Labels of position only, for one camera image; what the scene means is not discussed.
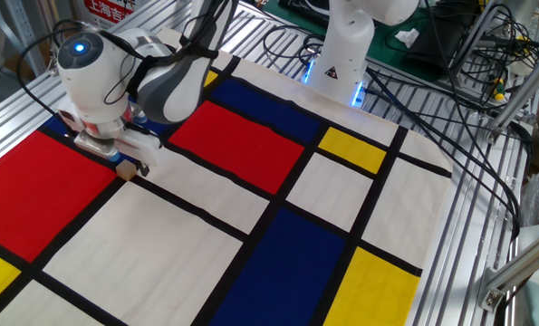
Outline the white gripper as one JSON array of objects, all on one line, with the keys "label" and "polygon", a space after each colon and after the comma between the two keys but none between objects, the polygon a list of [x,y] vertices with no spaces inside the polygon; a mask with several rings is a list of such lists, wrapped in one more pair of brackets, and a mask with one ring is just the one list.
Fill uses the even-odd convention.
[{"label": "white gripper", "polygon": [[100,158],[115,162],[122,155],[140,161],[136,164],[142,177],[150,172],[149,166],[156,166],[160,148],[159,139],[151,134],[134,130],[123,117],[110,122],[85,122],[78,116],[76,106],[67,104],[58,110],[63,121],[75,132],[74,144]]}]

